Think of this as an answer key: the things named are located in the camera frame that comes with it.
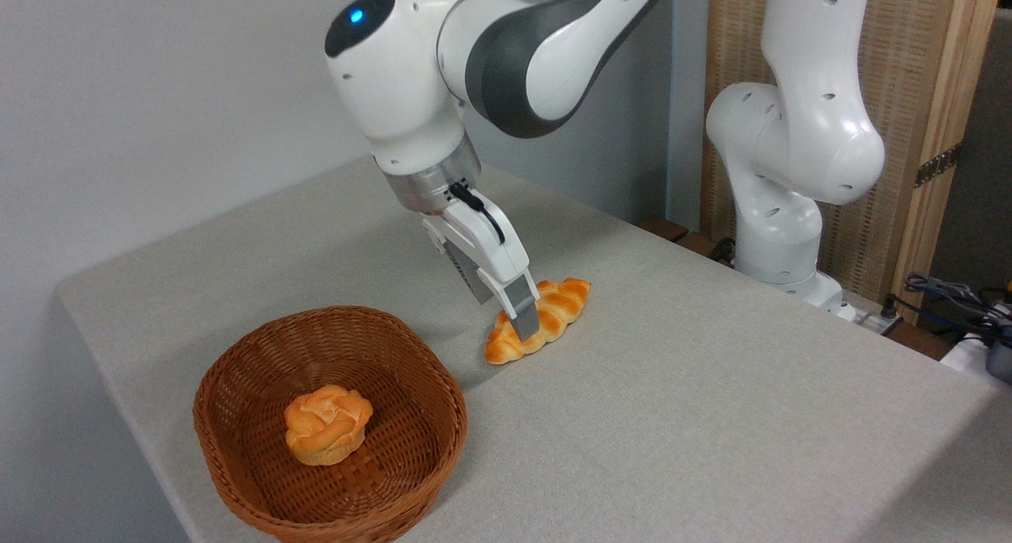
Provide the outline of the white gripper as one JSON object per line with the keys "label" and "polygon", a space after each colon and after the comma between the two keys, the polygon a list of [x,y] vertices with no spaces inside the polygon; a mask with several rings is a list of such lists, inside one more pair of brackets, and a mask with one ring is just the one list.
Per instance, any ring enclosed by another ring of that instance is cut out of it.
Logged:
{"label": "white gripper", "polygon": [[479,303],[497,297],[522,342],[541,329],[541,297],[528,272],[529,258],[516,230],[483,194],[461,194],[435,214],[422,216],[435,247],[448,256]]}

